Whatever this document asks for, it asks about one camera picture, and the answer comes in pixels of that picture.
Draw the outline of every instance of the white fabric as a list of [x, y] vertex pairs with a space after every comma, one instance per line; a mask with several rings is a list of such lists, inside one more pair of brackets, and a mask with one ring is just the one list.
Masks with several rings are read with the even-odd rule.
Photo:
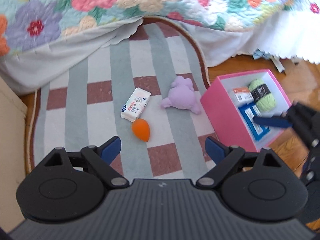
[[142, 22], [141, 17], [134, 17], [67, 36], [21, 54], [4, 56], [0, 59], [0, 75], [16, 94], [28, 94], [101, 46], [107, 47], [129, 38]]
[[217, 31], [187, 23], [184, 27], [197, 41], [208, 67], [217, 66], [236, 54], [252, 54], [257, 49], [275, 57], [298, 57], [320, 63], [320, 14], [281, 11], [255, 29], [244, 33]]

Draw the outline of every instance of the bed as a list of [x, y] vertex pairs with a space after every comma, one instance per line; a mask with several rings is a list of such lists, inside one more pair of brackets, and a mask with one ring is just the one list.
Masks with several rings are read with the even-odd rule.
[[[98, 48], [128, 38], [142, 24], [143, 17], [150, 16], [165, 17], [185, 28], [202, 49], [207, 66], [257, 49], [319, 62], [309, 53], [317, 49], [300, 31], [304, 29], [310, 38], [309, 26], [317, 26], [317, 1], [305, 3], [312, 8], [309, 11], [299, 8], [300, 0], [0, 2], [0, 75], [17, 94], [38, 89]], [[299, 34], [293, 35], [289, 27]], [[283, 39], [294, 49], [297, 41], [302, 41], [304, 50], [286, 47], [284, 51], [284, 43], [278, 42]]]

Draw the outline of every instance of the pink box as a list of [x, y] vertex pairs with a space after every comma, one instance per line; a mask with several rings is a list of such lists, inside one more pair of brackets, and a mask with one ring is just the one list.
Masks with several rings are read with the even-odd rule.
[[219, 141], [226, 146], [238, 145], [247, 151], [259, 152], [262, 147], [268, 146], [283, 132], [282, 129], [270, 127], [270, 132], [260, 141], [256, 141], [229, 96], [233, 88], [248, 86], [257, 78], [263, 79], [277, 102], [272, 111], [261, 113], [261, 115], [280, 115], [288, 110], [291, 103], [269, 69], [218, 76], [200, 99]]

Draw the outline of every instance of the purple flower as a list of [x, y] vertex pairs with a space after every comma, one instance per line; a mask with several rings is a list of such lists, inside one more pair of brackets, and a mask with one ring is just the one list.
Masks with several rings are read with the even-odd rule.
[[5, 32], [7, 44], [24, 51], [59, 38], [62, 14], [53, 11], [55, 6], [56, 2], [44, 5], [39, 0], [21, 6], [16, 12], [15, 23]]

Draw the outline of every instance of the black yarn label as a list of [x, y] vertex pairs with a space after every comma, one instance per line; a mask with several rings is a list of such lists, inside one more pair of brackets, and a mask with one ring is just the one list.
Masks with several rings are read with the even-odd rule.
[[270, 94], [270, 90], [268, 89], [266, 84], [258, 86], [255, 90], [251, 92], [253, 96], [254, 102], [258, 102], [261, 98], [265, 97], [266, 95]]

